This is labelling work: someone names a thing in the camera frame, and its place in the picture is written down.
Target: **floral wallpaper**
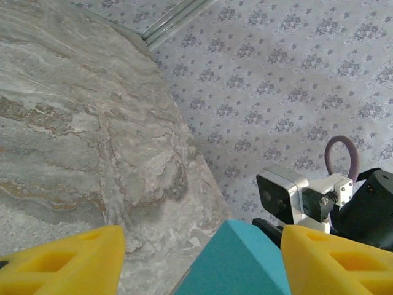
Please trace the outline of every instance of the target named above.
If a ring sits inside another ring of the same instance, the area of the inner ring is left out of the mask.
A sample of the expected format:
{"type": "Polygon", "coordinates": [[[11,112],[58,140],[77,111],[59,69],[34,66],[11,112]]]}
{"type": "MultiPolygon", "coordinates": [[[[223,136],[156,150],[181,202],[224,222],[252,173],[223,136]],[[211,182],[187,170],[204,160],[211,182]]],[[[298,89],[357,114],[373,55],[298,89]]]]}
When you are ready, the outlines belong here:
{"type": "Polygon", "coordinates": [[[67,0],[139,34],[182,0],[67,0]]]}
{"type": "Polygon", "coordinates": [[[267,217],[264,167],[327,176],[335,135],[393,171],[392,1],[218,1],[154,54],[236,218],[267,217]]]}

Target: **teal foam block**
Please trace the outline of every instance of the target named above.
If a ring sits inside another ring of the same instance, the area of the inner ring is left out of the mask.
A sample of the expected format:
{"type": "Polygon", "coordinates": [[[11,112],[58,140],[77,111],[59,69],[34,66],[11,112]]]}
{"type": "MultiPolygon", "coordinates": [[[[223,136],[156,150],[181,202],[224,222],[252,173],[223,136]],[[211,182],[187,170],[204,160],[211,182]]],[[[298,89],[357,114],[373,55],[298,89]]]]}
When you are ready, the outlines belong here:
{"type": "Polygon", "coordinates": [[[290,295],[280,249],[256,226],[225,221],[175,295],[290,295]]]}

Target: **purple cable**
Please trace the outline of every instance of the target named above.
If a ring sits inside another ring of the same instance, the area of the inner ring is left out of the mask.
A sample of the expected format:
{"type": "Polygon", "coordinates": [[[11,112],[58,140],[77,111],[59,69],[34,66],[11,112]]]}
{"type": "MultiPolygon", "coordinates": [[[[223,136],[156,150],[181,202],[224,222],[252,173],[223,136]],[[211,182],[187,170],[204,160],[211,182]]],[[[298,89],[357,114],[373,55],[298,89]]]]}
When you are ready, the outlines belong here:
{"type": "Polygon", "coordinates": [[[325,148],[325,164],[326,169],[329,175],[332,175],[333,167],[332,161],[330,160],[330,154],[332,151],[332,147],[335,143],[343,143],[349,151],[349,157],[351,158],[351,166],[349,168],[348,178],[356,182],[357,176],[359,175],[359,155],[357,153],[357,149],[355,144],[348,138],[343,135],[334,136],[329,142],[326,144],[325,148]]]}

